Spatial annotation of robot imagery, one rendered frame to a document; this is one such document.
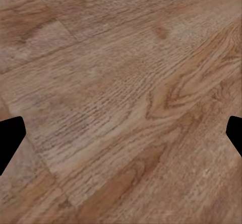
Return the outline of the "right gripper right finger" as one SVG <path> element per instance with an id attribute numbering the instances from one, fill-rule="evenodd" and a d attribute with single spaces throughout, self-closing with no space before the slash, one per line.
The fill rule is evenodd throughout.
<path id="1" fill-rule="evenodd" d="M 226 134 L 242 157 L 242 118 L 231 116 L 227 124 Z"/>

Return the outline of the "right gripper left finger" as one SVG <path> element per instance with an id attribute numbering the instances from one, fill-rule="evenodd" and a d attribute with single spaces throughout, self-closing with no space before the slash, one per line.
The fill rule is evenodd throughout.
<path id="1" fill-rule="evenodd" d="M 0 122 L 0 176 L 26 135 L 23 117 Z"/>

